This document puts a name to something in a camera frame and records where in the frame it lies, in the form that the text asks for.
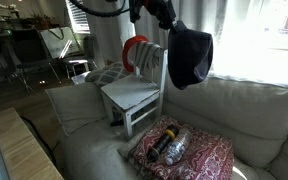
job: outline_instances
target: chair seat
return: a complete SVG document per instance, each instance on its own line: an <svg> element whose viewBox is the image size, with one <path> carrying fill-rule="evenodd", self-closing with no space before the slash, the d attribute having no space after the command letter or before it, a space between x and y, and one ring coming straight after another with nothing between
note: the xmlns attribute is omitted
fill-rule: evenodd
<svg viewBox="0 0 288 180"><path fill-rule="evenodd" d="M85 56L73 56L63 59L63 63L66 65L77 65L88 63L92 58L86 58Z"/></svg>
<svg viewBox="0 0 288 180"><path fill-rule="evenodd" d="M34 61L34 62L27 62L27 63L22 63L18 64L16 67L23 69L23 68L31 68L31 67L36 67L36 66L42 66L42 65L48 65L51 61L49 59L46 60L41 60L41 61Z"/></svg>
<svg viewBox="0 0 288 180"><path fill-rule="evenodd" d="M120 108L128 110L158 94L160 90L156 83L142 76L129 75L102 87L102 91Z"/></svg>

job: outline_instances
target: white wooden chair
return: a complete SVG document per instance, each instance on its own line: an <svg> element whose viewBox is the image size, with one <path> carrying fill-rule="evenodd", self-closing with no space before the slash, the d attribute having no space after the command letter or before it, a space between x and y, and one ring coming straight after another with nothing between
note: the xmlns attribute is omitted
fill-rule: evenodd
<svg viewBox="0 0 288 180"><path fill-rule="evenodd" d="M144 45L148 48L150 44L144 43ZM137 49L131 48L129 53L131 51L137 51ZM112 107L122 113L127 139L132 137L132 126L149 114L155 112L156 118L161 117L167 50L158 48L153 56L158 58L158 67L155 68L155 71L150 69L152 72L150 75L155 72L155 75L151 76L151 80L148 78L149 73L141 73L141 70L136 65L133 65L135 69L133 74L102 87L102 96L108 118L113 121ZM154 107L143 113L143 108L153 101L155 101ZM132 119L132 115L140 110L142 110L142 115Z"/></svg>

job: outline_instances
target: red hat brim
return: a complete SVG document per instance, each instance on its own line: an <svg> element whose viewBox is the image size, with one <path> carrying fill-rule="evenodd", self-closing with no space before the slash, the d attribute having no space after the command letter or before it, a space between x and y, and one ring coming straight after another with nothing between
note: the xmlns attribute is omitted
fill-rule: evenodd
<svg viewBox="0 0 288 180"><path fill-rule="evenodd" d="M124 44L122 60L123 60L123 65L128 72L134 72L134 67L133 67L133 65L130 65L128 63L127 53L131 49L131 47L139 41L148 42L148 39L145 36L137 35L137 36L134 36L134 37L128 39Z"/></svg>

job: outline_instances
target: paisley fabric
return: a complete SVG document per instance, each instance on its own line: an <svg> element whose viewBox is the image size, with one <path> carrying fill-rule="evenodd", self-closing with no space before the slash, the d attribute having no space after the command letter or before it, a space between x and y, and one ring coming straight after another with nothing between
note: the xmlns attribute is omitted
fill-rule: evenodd
<svg viewBox="0 0 288 180"><path fill-rule="evenodd" d="M148 150L171 124L179 128L183 126L176 120L163 116L161 121L143 136L133 154L137 163L161 179L231 179L234 161L232 142L228 138L198 129L191 130L192 140L179 162L168 166L165 163L164 151L157 162L149 163L146 159Z"/></svg>

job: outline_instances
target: patterned pillow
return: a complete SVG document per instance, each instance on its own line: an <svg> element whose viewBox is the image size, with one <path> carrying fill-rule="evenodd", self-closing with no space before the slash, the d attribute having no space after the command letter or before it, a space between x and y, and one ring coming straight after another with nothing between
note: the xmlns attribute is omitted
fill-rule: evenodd
<svg viewBox="0 0 288 180"><path fill-rule="evenodd" d="M146 159L148 150L170 124L182 127L176 120L163 116L132 152L135 162L145 167L140 169L142 175L152 174L159 179L231 179L234 161L232 142L228 138L197 129L192 130L193 138L179 162L168 166L164 152L157 162L149 163Z"/></svg>
<svg viewBox="0 0 288 180"><path fill-rule="evenodd" d="M85 77L85 82L94 82L98 87L105 86L129 75L122 62L116 62L101 70L95 70Z"/></svg>

